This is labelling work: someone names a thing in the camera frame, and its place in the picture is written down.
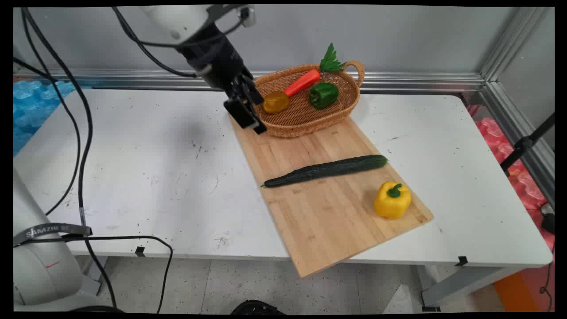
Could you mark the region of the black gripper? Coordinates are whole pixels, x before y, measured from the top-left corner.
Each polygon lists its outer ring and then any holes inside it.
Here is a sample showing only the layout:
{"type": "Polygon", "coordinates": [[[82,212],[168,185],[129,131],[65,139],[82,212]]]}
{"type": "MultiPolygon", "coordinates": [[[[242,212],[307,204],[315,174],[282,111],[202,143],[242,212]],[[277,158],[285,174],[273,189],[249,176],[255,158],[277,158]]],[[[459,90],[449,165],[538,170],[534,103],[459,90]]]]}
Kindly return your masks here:
{"type": "Polygon", "coordinates": [[[177,51],[198,77],[210,87],[225,91],[228,99],[224,107],[242,129],[252,128],[258,135],[267,131],[255,111],[255,106],[263,104],[263,96],[243,59],[216,24],[199,30],[177,51]],[[241,84],[233,85],[235,80],[241,84]]]}

